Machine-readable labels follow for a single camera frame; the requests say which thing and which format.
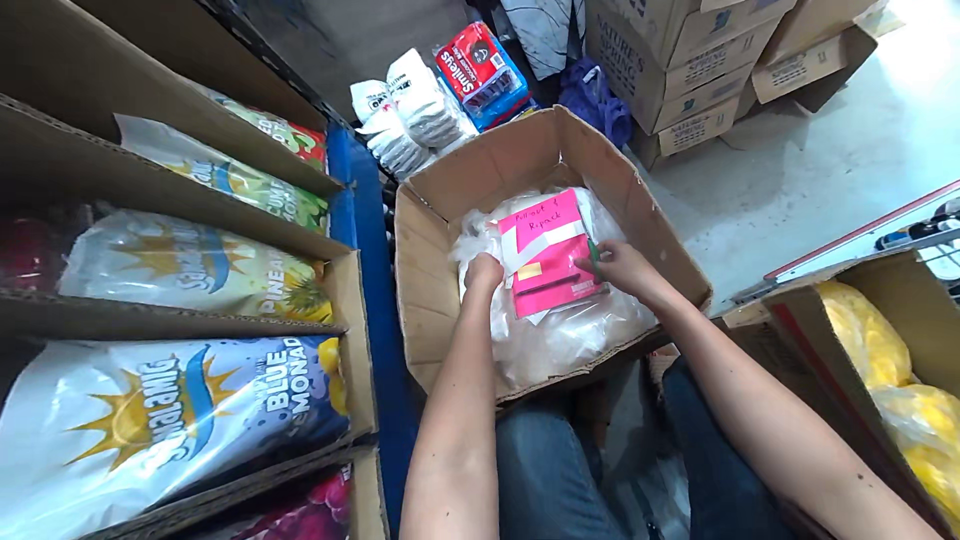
pink paper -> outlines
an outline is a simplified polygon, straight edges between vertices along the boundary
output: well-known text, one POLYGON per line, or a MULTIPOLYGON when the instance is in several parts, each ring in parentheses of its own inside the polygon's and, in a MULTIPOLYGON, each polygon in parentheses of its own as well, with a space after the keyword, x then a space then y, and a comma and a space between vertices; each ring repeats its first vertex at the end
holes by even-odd
MULTIPOLYGON (((580 220, 577 194, 567 189, 500 220, 498 227, 501 234, 516 227, 516 249, 522 251, 542 234, 580 220)), ((514 274, 512 290, 516 317, 522 318, 562 306, 601 289, 603 285, 595 284, 591 274, 573 264, 575 258, 589 257, 590 249, 585 234, 552 244, 537 254, 527 265, 539 263, 539 275, 521 280, 521 272, 514 274)))

yellow bag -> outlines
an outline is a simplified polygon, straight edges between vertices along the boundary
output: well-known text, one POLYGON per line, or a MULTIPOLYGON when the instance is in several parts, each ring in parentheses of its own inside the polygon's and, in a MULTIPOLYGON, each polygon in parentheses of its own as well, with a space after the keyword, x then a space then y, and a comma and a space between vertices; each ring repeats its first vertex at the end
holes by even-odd
POLYGON ((924 384, 873 396, 913 473, 960 534, 960 400, 924 384))
POLYGON ((868 389, 910 380, 910 353, 897 331, 867 297, 840 282, 817 284, 833 331, 868 389))

purple bag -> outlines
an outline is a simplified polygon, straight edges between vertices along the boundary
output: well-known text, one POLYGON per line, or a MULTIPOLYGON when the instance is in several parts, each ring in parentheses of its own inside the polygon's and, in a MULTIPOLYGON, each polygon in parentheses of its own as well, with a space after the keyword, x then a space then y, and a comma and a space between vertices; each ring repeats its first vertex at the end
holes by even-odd
POLYGON ((607 76, 590 57, 569 66, 560 77, 558 103, 580 116, 620 148, 634 133, 627 104, 610 91, 607 76))

hand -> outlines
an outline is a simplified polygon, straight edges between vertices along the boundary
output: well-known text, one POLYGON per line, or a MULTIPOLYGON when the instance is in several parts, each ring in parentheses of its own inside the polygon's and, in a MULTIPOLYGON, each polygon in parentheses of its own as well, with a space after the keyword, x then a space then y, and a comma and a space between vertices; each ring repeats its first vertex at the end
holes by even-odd
MULTIPOLYGON (((656 310, 664 303, 669 303, 670 293, 676 292, 673 285, 660 275, 653 264, 630 244, 621 240, 606 240, 597 244, 597 250, 604 254, 597 263, 602 276, 597 277, 627 294, 636 296, 650 309, 656 310)), ((588 258, 578 258, 573 262, 590 274, 596 271, 588 258)))
POLYGON ((490 294, 503 281, 503 266, 489 253, 482 253, 473 258, 467 268, 464 284, 467 290, 479 289, 490 294))

jeans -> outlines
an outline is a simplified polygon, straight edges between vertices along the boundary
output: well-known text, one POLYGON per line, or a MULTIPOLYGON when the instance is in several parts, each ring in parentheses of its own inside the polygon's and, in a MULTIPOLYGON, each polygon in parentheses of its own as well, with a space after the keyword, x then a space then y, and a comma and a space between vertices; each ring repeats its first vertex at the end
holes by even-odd
MULTIPOLYGON (((773 496, 716 425, 682 357, 667 370, 663 391, 689 479, 691 540, 794 538, 773 496)), ((501 419, 496 460, 503 540, 627 538, 556 407, 533 402, 501 419)))

